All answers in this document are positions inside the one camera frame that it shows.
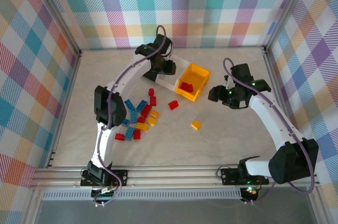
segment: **yellow lego brick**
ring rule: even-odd
[[[196,130],[198,130],[201,127],[201,123],[195,120],[191,123],[191,126],[194,127]]]
[[[147,120],[147,123],[154,126],[154,125],[156,125],[156,119],[153,118],[153,117],[149,117],[148,120]]]
[[[149,125],[143,123],[137,123],[135,126],[136,129],[144,130],[145,132],[148,131]]]
[[[151,114],[150,114],[152,117],[158,117],[158,115],[159,115],[159,113],[158,113],[158,111],[153,111],[153,112],[151,112]]]

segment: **metal frame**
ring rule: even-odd
[[[73,90],[74,82],[79,70],[79,64],[81,61],[81,50],[78,47],[74,37],[72,36],[69,28],[67,27],[61,13],[58,11],[54,0],[43,0],[44,4],[50,11],[52,17],[55,19],[57,25],[61,29],[62,34],[65,36],[68,43],[71,45],[71,48],[75,54],[78,55],[74,73],[71,79],[70,87],[68,90],[67,97],[65,99],[64,106],[62,108],[59,124],[55,137],[53,139],[52,147],[48,154],[48,159],[46,161],[46,168],[48,169],[37,169],[34,175],[34,178],[31,183],[31,192],[30,197],[27,199],[26,211],[24,211],[23,218],[21,223],[35,223],[36,216],[38,215],[39,206],[41,200],[46,197],[53,198],[55,197],[55,192],[59,195],[58,192],[66,192],[66,194],[61,194],[63,199],[68,197],[67,195],[71,193],[67,192],[89,192],[91,188],[81,188],[80,181],[81,176],[80,172],[83,167],[52,167],[53,154],[55,154],[57,149],[57,144],[61,134],[63,122],[65,115],[67,113],[71,93]],[[277,41],[281,31],[283,30],[287,20],[289,19],[291,13],[293,12],[295,6],[299,0],[290,0],[287,6],[285,7],[281,18],[276,24],[276,27],[271,34],[270,39],[267,42],[267,46],[262,48],[262,54],[266,67],[271,79],[272,87],[276,96],[276,100],[283,110],[283,112],[288,116],[287,109],[281,94],[280,87],[278,85],[277,77],[273,70],[273,65],[271,63],[270,54],[271,48],[274,43]],[[127,169],[128,170],[128,182],[127,186],[124,187],[124,191],[147,191],[152,190],[171,190],[176,191],[180,190],[194,190],[194,191],[232,191],[236,192],[242,185],[238,186],[224,186],[222,185],[221,180],[216,176],[215,171],[220,165],[150,165],[150,166],[117,166],[114,169]],[[296,186],[309,186],[310,179],[301,179],[297,180],[294,183]],[[309,195],[312,207],[315,212],[316,219],[318,223],[332,223],[332,217],[327,211],[327,206],[322,200],[321,188],[318,186],[319,182],[317,177],[315,178],[315,189]],[[289,186],[288,184],[281,184],[276,186]]]
[[[143,195],[144,192],[169,192],[161,199],[173,199],[177,193],[186,192],[183,198],[194,199],[196,196],[202,198],[223,198],[238,199],[240,188],[243,185],[222,185],[221,179],[216,176],[216,170],[220,165],[141,165],[141,166],[115,166],[112,169],[128,170],[127,186],[123,188],[125,194],[120,199],[133,199]],[[22,223],[34,223],[38,214],[41,200],[73,199],[88,200],[92,187],[80,187],[82,166],[74,167],[50,167],[48,169],[37,169],[31,183],[34,193],[31,197],[29,208]],[[310,184],[309,178],[300,179],[294,182],[296,186],[307,187]],[[288,187],[288,184],[277,184],[277,187]],[[315,186],[319,181],[315,177]],[[316,209],[316,216],[325,217],[324,208]]]
[[[277,41],[280,33],[282,32],[283,28],[285,27],[286,22],[290,18],[292,12],[294,11],[296,5],[298,4],[299,0],[289,0],[286,7],[284,8],[268,42],[266,45],[266,49],[270,51]]]
[[[77,55],[81,54],[81,49],[79,48],[78,44],[75,41],[75,38],[73,37],[71,31],[69,30],[67,24],[65,23],[60,11],[58,10],[58,7],[56,6],[54,0],[42,0],[43,4],[46,6],[46,8],[49,10],[52,18],[55,20],[57,26],[60,28],[61,33],[67,40],[67,42],[70,44],[71,49],[73,52]]]

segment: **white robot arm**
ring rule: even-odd
[[[141,60],[142,58],[144,58],[144,56],[141,54],[134,55],[133,60],[131,60],[131,62],[126,67],[126,69],[130,65],[133,65],[135,62]],[[126,100],[127,99],[126,97],[128,96],[128,93],[132,89],[136,80],[141,78],[146,72],[148,72],[151,69],[151,67],[152,67],[151,61],[144,60],[143,62],[139,63],[134,68],[128,70],[127,73],[119,81],[119,84],[117,85],[117,87],[114,89],[114,93],[119,93],[122,100]],[[111,90],[117,78],[108,84],[107,91]],[[98,139],[99,139],[99,135],[101,132],[101,128],[105,126],[105,124],[102,122],[98,122],[97,126],[98,126],[97,139],[96,139],[94,154],[93,154],[93,157],[91,158],[91,162],[95,166],[102,168],[102,165],[98,160],[97,146],[98,146]],[[109,166],[112,162],[111,150],[112,150],[112,145],[114,143],[114,138],[115,138],[115,134],[117,130],[118,130],[118,126],[114,126],[111,129],[104,131],[102,134],[101,143],[100,143],[100,155],[101,155],[101,158],[105,166]]]
[[[230,73],[225,67],[227,60],[224,60],[223,66]],[[265,80],[254,80],[247,64],[233,65],[230,70],[230,84],[230,79],[225,76],[227,86],[213,87],[208,99],[215,102],[221,100],[222,104],[232,109],[250,106],[268,129],[276,146],[273,156],[253,156],[240,160],[238,172],[242,182],[258,175],[271,177],[279,184],[310,176],[318,154],[316,141],[306,139],[293,126],[278,106],[268,84]]]

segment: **red lego brick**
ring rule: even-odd
[[[125,135],[122,133],[117,133],[115,134],[115,139],[119,140],[119,141],[124,141],[125,140]]]
[[[138,119],[137,119],[137,121],[139,122],[139,123],[145,123],[146,122],[146,118],[145,117],[139,117]]]
[[[150,96],[150,105],[156,106],[156,96]]]
[[[176,107],[179,106],[179,102],[176,101],[176,100],[174,100],[174,101],[172,101],[172,102],[169,102],[168,105],[169,105],[169,108],[170,108],[171,110],[173,110],[174,108],[176,108]]]
[[[149,88],[149,91],[148,91],[148,95],[149,96],[153,96],[154,95],[154,89],[153,88]]]
[[[192,84],[189,84],[186,90],[188,93],[192,93],[194,91],[194,88],[192,86]]]
[[[192,93],[194,91],[192,84],[188,84],[186,82],[181,84],[180,89],[187,91],[188,93]]]
[[[134,130],[134,139],[141,139],[141,130],[140,129]]]
[[[146,104],[141,112],[141,116],[147,117],[152,110],[152,107],[149,104]]]

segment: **blue lego brick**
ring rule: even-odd
[[[127,105],[127,108],[129,109],[129,111],[135,110],[134,105],[132,104],[132,102],[129,99],[125,100],[125,104]]]
[[[137,111],[132,110],[132,111],[130,112],[130,122],[131,122],[132,124],[134,124],[134,123],[137,122]]]
[[[125,140],[131,141],[133,133],[134,133],[134,128],[133,127],[128,127],[126,135],[125,135]]]
[[[144,106],[146,106],[147,103],[148,103],[147,101],[142,100],[142,101],[139,103],[139,105],[137,106],[136,110],[137,110],[138,112],[142,112]]]
[[[123,126],[128,126],[129,123],[130,123],[130,121],[129,121],[128,119],[125,119],[125,120],[122,122],[121,125],[123,125]]]

